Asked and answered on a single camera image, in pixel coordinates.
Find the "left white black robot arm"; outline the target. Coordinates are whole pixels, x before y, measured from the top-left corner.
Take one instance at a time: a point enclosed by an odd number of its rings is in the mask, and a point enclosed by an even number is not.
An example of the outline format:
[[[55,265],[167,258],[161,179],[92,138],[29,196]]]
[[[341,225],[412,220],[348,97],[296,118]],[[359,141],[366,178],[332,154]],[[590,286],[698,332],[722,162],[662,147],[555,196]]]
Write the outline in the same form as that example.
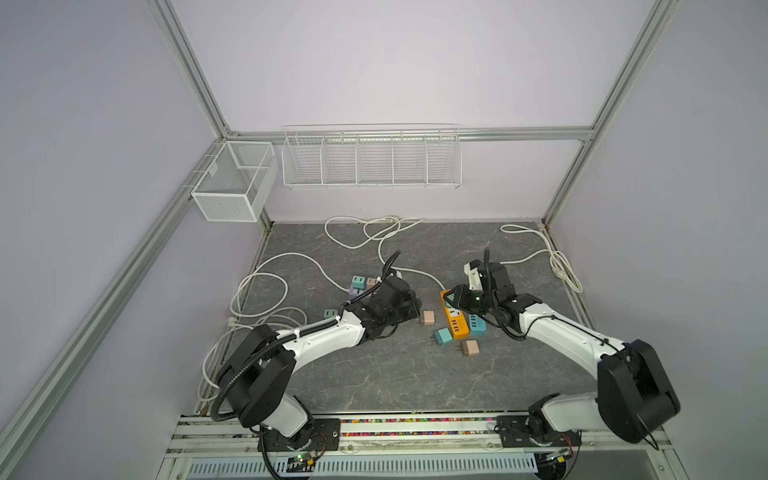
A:
[[[378,283],[345,301],[330,319],[293,330],[254,327],[216,376],[219,393],[209,407],[210,418],[271,429],[291,449],[307,446],[316,434],[315,419],[286,393],[293,373],[336,351],[385,339],[385,329],[396,330],[420,316],[421,300],[394,267],[399,256],[395,251]]]

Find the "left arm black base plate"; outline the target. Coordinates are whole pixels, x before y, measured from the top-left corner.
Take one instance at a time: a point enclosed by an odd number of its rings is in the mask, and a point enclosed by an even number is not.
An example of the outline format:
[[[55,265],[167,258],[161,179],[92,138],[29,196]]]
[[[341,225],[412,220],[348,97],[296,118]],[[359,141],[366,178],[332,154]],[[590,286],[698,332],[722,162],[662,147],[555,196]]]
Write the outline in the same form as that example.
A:
[[[261,432],[268,452],[337,451],[341,438],[341,420],[337,417],[314,418],[292,437],[275,429]]]

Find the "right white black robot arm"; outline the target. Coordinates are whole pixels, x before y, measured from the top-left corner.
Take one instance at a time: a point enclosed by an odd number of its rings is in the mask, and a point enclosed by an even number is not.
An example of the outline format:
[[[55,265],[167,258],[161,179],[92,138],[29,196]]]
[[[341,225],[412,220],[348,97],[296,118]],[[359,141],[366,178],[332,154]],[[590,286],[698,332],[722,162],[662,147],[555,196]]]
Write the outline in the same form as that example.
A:
[[[515,341],[538,340],[595,380],[593,391],[545,396],[528,409],[531,441],[547,446],[561,434],[609,431],[619,439],[657,447],[653,433],[681,411],[681,404],[656,350],[583,326],[540,298],[520,293],[508,271],[488,257],[464,267],[467,281],[443,295],[451,309],[491,320]]]

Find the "green plug from teal strip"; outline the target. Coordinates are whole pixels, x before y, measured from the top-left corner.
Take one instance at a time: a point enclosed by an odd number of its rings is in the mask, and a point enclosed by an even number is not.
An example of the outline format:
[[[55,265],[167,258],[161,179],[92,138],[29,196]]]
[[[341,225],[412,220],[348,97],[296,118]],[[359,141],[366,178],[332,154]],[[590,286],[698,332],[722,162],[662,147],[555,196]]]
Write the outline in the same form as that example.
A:
[[[437,345],[443,346],[453,341],[453,336],[449,329],[441,328],[433,332],[433,338]]]

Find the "orange power strip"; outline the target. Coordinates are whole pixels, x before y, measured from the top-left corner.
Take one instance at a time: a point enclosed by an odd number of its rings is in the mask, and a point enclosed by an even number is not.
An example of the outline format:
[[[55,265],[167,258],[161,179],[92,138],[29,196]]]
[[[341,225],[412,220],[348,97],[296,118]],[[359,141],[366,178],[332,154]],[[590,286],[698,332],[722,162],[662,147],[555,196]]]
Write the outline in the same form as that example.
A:
[[[440,294],[443,309],[448,322],[448,331],[454,340],[463,340],[469,337],[470,329],[463,311],[452,306],[449,301],[452,294],[448,290],[443,290]]]

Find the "purple power strip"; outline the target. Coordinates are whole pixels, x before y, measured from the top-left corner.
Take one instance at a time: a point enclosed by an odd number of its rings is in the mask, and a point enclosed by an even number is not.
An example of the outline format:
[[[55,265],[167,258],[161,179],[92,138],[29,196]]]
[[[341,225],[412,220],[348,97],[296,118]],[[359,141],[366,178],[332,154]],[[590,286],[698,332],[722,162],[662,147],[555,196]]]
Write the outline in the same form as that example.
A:
[[[355,288],[354,286],[351,286],[348,289],[348,298],[349,299],[353,299],[353,298],[363,294],[364,292],[365,292],[364,288],[358,289],[358,288]]]

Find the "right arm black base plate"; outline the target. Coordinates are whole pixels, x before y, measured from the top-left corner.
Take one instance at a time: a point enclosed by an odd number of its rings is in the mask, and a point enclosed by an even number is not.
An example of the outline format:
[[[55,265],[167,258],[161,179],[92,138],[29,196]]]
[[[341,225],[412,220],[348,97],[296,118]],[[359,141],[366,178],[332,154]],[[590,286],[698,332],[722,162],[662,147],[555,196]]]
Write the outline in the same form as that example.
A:
[[[504,448],[570,447],[582,444],[576,431],[557,432],[546,426],[543,420],[528,413],[508,414],[496,417],[493,428]]]

